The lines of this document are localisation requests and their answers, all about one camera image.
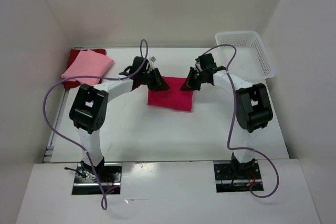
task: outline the red towel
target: red towel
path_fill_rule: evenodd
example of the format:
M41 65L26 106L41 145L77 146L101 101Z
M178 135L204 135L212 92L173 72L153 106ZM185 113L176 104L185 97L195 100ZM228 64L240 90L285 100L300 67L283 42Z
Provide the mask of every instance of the red towel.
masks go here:
M75 61L75 59L77 58L80 51L81 50L78 50L78 49L71 49L70 57L69 57L68 64L67 64L67 69ZM99 54L106 55L106 50L105 49L93 49L92 51L95 51ZM65 82L63 82L63 86L64 86L65 89L73 89L75 87L78 87L79 85L80 85L79 81L65 81Z
M166 91L148 91L147 105L159 106L190 112L193 104L193 91L181 91L185 78L163 77L170 89Z

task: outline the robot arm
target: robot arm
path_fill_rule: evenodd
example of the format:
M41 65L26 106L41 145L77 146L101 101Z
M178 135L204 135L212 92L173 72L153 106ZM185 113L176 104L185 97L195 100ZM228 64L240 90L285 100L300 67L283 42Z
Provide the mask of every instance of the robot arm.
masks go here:
M243 139L235 140L233 145L254 149L261 129L266 127L273 118L267 89L262 83L253 84L233 74L230 76L235 86L237 99L236 119L239 126L246 130ZM181 90L200 90L202 83L211 83L232 93L232 86L225 67L217 67L212 54L202 55L196 59L196 65L194 68L190 67ZM253 167L254 162L254 152L236 150L232 154L231 164L237 174L244 173Z
M105 121L107 104L112 99L131 92L142 84L147 85L149 90L153 91L169 89L159 70L152 66L152 62L142 57L135 57L132 66L120 73L118 79L135 73L143 60L146 62L142 69L130 79L109 81L94 86L81 85L71 107L70 119L78 129L80 143L90 154L98 176L104 176L104 157L100 149L99 131ZM94 177L92 167L84 151L81 169L82 174Z

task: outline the white basket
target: white basket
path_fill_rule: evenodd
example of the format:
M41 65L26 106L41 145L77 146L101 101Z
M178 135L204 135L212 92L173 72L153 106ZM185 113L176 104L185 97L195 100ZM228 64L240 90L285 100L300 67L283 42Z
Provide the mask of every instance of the white basket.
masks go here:
M272 78L275 67L264 43L255 31L229 31L216 34L216 43L231 44L237 48L237 55L230 65L230 72L245 80ZM217 52L223 64L227 65L233 55L230 47L220 47Z

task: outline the black bracket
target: black bracket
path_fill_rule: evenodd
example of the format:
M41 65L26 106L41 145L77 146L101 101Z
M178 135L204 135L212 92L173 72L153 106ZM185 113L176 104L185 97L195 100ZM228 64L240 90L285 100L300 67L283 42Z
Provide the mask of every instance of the black bracket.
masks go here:
M196 66L194 68L190 67L189 74L180 90L200 90L202 83L213 85L214 74L225 69L223 66L217 66L212 54L201 55L196 59Z
M137 69L139 69L143 61L145 61L145 64L141 70L131 78L134 81L132 90L136 89L140 85L147 85L148 89L152 91L168 90L169 86L164 82L158 68L150 70L149 61L140 56L136 56L133 60L133 64L125 68L125 70L119 74L124 76L133 74Z
M70 119L76 128L89 134L100 129L105 121L108 93L82 84L70 110Z
M258 128L265 128L273 118L272 107L264 84L236 90L237 121L241 128L252 133Z

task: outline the white tabletop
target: white tabletop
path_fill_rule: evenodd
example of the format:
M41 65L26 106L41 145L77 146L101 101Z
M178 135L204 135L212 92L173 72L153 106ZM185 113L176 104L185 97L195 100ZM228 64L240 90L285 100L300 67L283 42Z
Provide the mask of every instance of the white tabletop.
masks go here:
M155 66L163 76L186 77L195 59L207 48L150 48ZM106 76L115 77L139 55L138 48L110 48L107 55L115 60ZM213 53L217 65L222 64ZM77 89L65 97L58 119L58 130L79 141L69 111ZM108 104L100 130L101 149L109 162L208 161L231 158L226 141L233 111L232 95L211 84L203 84L193 95L191 113L147 106L145 86L124 94ZM275 111L273 120L262 131L258 150L270 158L289 158ZM236 124L233 139L245 131ZM81 150L54 135L51 162L79 162Z
M301 166L296 159L274 160L278 191L257 199L250 192L216 193L213 162L124 163L121 194L72 196L75 164L34 166L17 224L53 223L231 223L319 224ZM275 173L259 161L264 192L273 190Z

